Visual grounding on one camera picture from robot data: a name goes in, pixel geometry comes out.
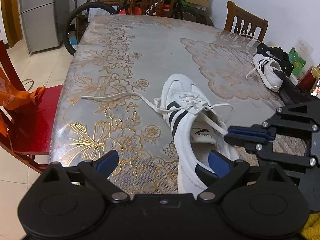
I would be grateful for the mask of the red gold trophy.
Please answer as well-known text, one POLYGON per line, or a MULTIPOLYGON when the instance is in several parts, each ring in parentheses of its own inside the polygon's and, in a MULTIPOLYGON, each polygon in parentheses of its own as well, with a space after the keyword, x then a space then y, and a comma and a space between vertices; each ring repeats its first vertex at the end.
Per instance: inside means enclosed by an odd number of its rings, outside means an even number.
POLYGON ((302 91, 308 92, 311 95, 318 96, 319 94, 319 66, 312 66, 304 75, 297 87, 302 91))

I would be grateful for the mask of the red wooden chair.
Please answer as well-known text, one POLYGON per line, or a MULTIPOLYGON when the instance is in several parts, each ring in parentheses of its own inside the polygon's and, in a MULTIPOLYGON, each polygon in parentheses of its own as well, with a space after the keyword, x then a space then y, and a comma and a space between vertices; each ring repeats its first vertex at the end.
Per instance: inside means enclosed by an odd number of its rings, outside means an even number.
POLYGON ((27 91, 1 41, 1 148, 38 173, 47 165, 37 163, 35 157, 49 154, 62 88, 27 91))

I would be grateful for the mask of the orange bag on chair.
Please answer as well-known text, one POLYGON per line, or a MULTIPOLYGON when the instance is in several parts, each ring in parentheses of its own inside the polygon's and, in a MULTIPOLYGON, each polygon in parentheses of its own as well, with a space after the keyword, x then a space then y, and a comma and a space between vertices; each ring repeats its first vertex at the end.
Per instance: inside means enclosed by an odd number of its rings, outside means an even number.
POLYGON ((46 87, 37 87, 32 93, 18 90, 9 80, 1 66, 1 107, 15 121, 19 115, 29 115, 38 110, 42 102, 46 87))

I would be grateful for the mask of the wooden chair by wall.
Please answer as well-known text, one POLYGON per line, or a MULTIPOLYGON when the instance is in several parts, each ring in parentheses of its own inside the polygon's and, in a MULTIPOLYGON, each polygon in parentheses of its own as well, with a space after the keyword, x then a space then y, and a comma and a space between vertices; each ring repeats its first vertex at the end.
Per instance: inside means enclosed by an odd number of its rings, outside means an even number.
POLYGON ((232 1, 227 2, 227 10, 224 30, 263 42, 268 28, 267 20, 253 15, 232 1))

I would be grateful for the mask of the white black-striped sneaker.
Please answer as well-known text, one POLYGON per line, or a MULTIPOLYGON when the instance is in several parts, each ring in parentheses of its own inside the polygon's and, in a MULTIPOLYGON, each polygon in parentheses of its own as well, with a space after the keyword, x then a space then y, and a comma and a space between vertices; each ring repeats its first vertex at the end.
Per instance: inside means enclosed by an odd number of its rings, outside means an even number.
MULTIPOLYGON (((199 94, 210 103, 205 94, 187 76, 173 74, 165 82, 161 94, 161 107, 175 109, 185 106, 178 96, 185 92, 199 94)), ((211 120, 227 130, 225 123, 217 112, 203 111, 211 120)), ((163 114, 163 119, 171 129, 174 145, 178 153, 178 192, 191 193, 195 197, 207 186, 197 176, 197 164, 212 171, 208 163, 211 151, 217 151, 231 161, 239 158, 235 147, 224 141, 224 135, 209 126, 200 115, 193 115, 188 111, 179 110, 163 114)))

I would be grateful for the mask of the black bicycle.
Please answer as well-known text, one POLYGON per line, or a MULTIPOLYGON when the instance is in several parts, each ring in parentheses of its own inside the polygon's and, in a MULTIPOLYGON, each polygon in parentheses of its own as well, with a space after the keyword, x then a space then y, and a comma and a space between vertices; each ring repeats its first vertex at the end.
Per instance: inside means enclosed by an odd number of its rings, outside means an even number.
MULTIPOLYGON (((213 25, 211 19, 198 9, 185 7, 182 0, 175 0, 171 18, 213 25)), ((104 2, 86 2, 76 7, 70 14, 63 33, 63 44, 73 55, 89 23, 98 15, 130 15, 130 0, 122 0, 122 5, 109 5, 104 2)))

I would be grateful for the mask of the black nike shoe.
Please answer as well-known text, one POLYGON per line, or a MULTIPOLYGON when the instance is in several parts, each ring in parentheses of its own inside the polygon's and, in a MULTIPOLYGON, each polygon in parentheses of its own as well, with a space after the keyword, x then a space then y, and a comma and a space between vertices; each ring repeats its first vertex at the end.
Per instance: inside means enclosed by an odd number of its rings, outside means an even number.
POLYGON ((257 46, 257 53, 262 54, 264 57, 274 59, 279 63, 281 70, 289 77, 292 74, 294 65, 289 60, 288 53, 284 52, 278 47, 269 47, 264 43, 257 46))

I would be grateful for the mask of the silver refrigerator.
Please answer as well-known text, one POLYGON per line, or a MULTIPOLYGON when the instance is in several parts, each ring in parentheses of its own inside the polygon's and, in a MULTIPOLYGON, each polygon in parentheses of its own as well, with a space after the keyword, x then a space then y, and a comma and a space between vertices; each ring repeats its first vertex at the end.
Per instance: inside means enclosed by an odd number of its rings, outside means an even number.
POLYGON ((71 0, 18 0, 23 38, 29 54, 59 47, 71 0))

